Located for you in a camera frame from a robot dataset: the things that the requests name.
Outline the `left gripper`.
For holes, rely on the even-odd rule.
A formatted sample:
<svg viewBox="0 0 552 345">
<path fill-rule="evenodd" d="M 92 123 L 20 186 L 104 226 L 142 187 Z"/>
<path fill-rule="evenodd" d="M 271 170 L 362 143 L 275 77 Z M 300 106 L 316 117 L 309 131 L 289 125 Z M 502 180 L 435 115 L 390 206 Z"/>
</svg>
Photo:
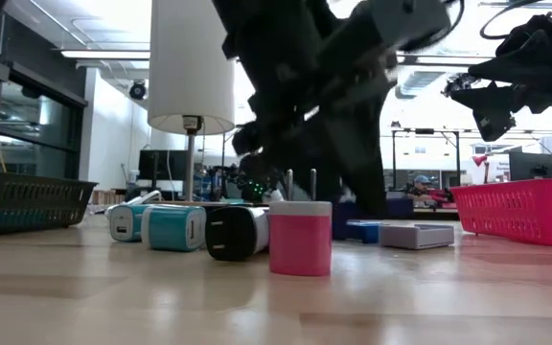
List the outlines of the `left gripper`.
<svg viewBox="0 0 552 345">
<path fill-rule="evenodd" d="M 360 0 L 346 18 L 327 0 L 211 0 L 226 37 L 222 51 L 240 62 L 254 87 L 248 104 L 259 120 L 297 120 L 344 98 L 374 76 L 393 44 L 397 0 Z M 272 132 L 241 125 L 232 146 L 240 170 L 275 177 L 309 196 L 341 196 L 340 176 L 367 216 L 387 215 L 380 151 L 380 114 L 390 81 L 366 83 L 347 95 L 326 123 L 338 171 L 327 150 L 299 129 Z"/>
</svg>

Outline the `dark blue box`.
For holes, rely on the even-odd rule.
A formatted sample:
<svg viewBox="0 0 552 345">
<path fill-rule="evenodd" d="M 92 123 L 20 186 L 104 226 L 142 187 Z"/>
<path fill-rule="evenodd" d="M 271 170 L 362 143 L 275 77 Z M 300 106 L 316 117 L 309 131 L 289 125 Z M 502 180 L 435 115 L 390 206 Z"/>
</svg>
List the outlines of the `dark blue box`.
<svg viewBox="0 0 552 345">
<path fill-rule="evenodd" d="M 380 241 L 382 223 L 376 220 L 350 219 L 333 224 L 333 239 L 336 241 L 356 240 L 364 244 Z"/>
</svg>

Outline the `pink and white USB charger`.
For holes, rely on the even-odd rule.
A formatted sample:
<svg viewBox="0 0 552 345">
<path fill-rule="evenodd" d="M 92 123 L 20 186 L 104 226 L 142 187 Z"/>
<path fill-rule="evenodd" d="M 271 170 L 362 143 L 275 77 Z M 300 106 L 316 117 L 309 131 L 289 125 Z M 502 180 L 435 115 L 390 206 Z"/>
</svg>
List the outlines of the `pink and white USB charger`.
<svg viewBox="0 0 552 345">
<path fill-rule="evenodd" d="M 294 276 L 329 276 L 332 215 L 333 205 L 329 201 L 270 202 L 270 271 Z"/>
</svg>

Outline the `grey charger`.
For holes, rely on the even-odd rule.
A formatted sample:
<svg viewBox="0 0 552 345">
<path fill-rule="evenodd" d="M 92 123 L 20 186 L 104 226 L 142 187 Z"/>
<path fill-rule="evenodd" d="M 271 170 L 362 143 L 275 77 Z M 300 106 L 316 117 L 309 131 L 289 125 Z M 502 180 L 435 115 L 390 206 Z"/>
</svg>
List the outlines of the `grey charger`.
<svg viewBox="0 0 552 345">
<path fill-rule="evenodd" d="M 454 244 L 454 227 L 444 224 L 383 225 L 379 245 L 423 250 Z"/>
</svg>

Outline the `teal USB wall charger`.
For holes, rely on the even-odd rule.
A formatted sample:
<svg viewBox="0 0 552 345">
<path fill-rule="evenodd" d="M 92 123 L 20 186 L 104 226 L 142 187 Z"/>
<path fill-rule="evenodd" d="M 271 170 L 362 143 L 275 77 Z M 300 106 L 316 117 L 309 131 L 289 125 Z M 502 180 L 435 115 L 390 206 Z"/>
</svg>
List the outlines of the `teal USB wall charger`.
<svg viewBox="0 0 552 345">
<path fill-rule="evenodd" d="M 117 242 L 141 240 L 142 216 L 148 205 L 117 205 L 109 212 L 109 233 Z"/>
<path fill-rule="evenodd" d="M 206 222 L 202 207 L 152 205 L 142 214 L 142 243 L 151 250 L 193 252 L 205 243 Z"/>
</svg>

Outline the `black ceiling spotlight cluster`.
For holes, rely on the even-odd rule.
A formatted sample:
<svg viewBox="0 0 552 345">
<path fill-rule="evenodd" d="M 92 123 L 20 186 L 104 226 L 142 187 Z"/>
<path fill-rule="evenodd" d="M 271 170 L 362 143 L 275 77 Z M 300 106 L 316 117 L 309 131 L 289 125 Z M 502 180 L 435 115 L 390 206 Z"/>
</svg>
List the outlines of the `black ceiling spotlight cluster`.
<svg viewBox="0 0 552 345">
<path fill-rule="evenodd" d="M 447 83 L 441 94 L 445 97 L 449 97 L 453 92 L 463 90 L 469 87 L 468 74 L 460 73 L 455 74 L 447 78 Z"/>
</svg>

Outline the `red desk lamp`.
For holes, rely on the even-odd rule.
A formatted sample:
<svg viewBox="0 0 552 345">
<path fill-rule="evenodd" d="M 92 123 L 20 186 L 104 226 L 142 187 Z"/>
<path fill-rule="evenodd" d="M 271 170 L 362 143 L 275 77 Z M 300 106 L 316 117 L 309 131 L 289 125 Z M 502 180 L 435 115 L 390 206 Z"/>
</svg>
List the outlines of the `red desk lamp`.
<svg viewBox="0 0 552 345">
<path fill-rule="evenodd" d="M 472 161 L 477 167 L 484 167 L 484 175 L 483 175 L 483 183 L 487 184 L 489 179 L 489 169 L 490 169 L 490 162 L 489 162 L 490 154 L 484 154 L 484 155 L 475 155 L 472 158 Z"/>
</svg>

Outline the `background robot with green lights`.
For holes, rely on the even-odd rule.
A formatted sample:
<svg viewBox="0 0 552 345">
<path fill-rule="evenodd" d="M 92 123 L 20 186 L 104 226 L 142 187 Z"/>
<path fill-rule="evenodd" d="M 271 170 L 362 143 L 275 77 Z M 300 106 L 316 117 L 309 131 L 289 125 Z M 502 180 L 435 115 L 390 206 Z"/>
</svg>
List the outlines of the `background robot with green lights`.
<svg viewBox="0 0 552 345">
<path fill-rule="evenodd" d="M 233 172 L 229 179 L 241 191 L 241 198 L 252 203 L 263 203 L 265 199 L 271 199 L 281 180 L 282 175 L 278 171 L 251 175 L 241 170 Z"/>
</svg>

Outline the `black computer monitor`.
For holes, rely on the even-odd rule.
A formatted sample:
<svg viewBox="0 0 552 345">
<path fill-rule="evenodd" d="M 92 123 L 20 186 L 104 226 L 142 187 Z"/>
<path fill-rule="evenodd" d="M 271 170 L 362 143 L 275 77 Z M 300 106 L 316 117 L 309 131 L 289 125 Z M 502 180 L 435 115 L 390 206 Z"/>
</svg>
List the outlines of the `black computer monitor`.
<svg viewBox="0 0 552 345">
<path fill-rule="evenodd" d="M 139 156 L 139 179 L 185 181 L 188 152 L 185 150 L 143 149 Z"/>
<path fill-rule="evenodd" d="M 511 151 L 509 167 L 511 181 L 552 178 L 552 154 Z"/>
</svg>

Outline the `person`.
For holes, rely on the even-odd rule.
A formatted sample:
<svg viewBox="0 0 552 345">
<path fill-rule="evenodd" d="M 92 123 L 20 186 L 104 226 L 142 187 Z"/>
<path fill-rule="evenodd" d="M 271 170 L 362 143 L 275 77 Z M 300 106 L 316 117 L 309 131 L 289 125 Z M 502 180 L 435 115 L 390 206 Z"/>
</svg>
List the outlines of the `person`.
<svg viewBox="0 0 552 345">
<path fill-rule="evenodd" d="M 432 183 L 427 176 L 417 175 L 413 182 L 406 186 L 405 193 L 408 197 L 419 201 L 448 201 L 448 198 L 444 194 L 431 193 L 431 186 Z"/>
</svg>

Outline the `red plastic basket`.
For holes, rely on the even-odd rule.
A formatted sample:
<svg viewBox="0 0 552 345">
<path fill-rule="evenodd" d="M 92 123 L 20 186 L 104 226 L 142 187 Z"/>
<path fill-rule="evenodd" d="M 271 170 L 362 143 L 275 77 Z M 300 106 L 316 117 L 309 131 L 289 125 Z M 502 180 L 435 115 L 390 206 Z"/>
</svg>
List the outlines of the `red plastic basket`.
<svg viewBox="0 0 552 345">
<path fill-rule="evenodd" d="M 452 194 L 465 231 L 552 245 L 552 179 L 456 187 Z"/>
</svg>

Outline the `white shade table lamp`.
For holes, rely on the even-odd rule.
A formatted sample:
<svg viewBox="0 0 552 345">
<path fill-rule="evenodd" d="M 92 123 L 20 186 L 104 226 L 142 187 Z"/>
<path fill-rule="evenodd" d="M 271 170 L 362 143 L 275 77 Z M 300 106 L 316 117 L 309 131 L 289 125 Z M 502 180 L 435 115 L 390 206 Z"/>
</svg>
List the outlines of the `white shade table lamp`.
<svg viewBox="0 0 552 345">
<path fill-rule="evenodd" d="M 148 124 L 187 137 L 185 193 L 194 199 L 197 135 L 235 127 L 234 62 L 212 0 L 151 0 Z"/>
</svg>

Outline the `wooden crate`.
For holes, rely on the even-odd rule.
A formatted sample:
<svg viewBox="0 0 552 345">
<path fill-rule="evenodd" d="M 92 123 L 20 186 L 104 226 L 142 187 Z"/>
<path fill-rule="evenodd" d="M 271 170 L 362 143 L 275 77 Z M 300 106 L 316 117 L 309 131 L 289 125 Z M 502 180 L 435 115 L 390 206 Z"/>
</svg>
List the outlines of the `wooden crate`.
<svg viewBox="0 0 552 345">
<path fill-rule="evenodd" d="M 113 205 L 119 203 L 115 190 L 94 190 L 91 196 L 92 205 Z"/>
</svg>

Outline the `long fluorescent ceiling light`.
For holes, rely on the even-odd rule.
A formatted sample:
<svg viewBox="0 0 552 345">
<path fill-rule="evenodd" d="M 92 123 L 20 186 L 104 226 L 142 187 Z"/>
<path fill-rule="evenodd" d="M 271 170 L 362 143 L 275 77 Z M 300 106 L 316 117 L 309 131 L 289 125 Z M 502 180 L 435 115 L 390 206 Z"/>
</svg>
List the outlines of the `long fluorescent ceiling light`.
<svg viewBox="0 0 552 345">
<path fill-rule="evenodd" d="M 90 60 L 149 60 L 150 51 L 61 50 L 65 58 Z"/>
</svg>

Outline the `black plastic basket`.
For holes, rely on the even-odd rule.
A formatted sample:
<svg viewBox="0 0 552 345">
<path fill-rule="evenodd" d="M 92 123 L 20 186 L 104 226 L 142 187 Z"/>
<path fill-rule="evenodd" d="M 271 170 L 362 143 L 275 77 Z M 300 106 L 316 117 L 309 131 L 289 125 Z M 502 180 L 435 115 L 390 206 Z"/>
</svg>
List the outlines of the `black plastic basket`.
<svg viewBox="0 0 552 345">
<path fill-rule="evenodd" d="M 80 223 L 96 186 L 95 182 L 0 172 L 0 235 Z"/>
</svg>

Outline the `black gantry frame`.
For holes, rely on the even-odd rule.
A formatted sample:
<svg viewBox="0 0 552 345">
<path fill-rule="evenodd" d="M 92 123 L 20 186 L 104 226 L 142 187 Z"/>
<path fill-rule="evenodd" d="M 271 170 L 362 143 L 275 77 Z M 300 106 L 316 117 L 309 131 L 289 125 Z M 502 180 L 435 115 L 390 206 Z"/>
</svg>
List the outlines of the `black gantry frame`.
<svg viewBox="0 0 552 345">
<path fill-rule="evenodd" d="M 460 129 L 434 129 L 434 128 L 428 128 L 428 127 L 419 127 L 419 128 L 413 128 L 413 127 L 402 127 L 402 128 L 395 128 L 391 129 L 391 140 L 392 140 L 392 152 L 391 152 L 391 158 L 392 158 L 392 180 L 390 189 L 395 190 L 397 185 L 397 149 L 396 149 L 396 138 L 397 134 L 399 132 L 403 132 L 406 134 L 414 133 L 418 135 L 433 135 L 436 133 L 441 134 L 445 140 L 448 140 L 449 138 L 446 136 L 447 133 L 451 133 L 455 137 L 455 142 L 452 144 L 455 147 L 455 162 L 456 162 L 456 184 L 455 187 L 461 186 L 461 176 L 462 176 L 462 170 L 461 170 L 461 153 L 460 153 L 460 133 L 462 132 Z"/>
</svg>

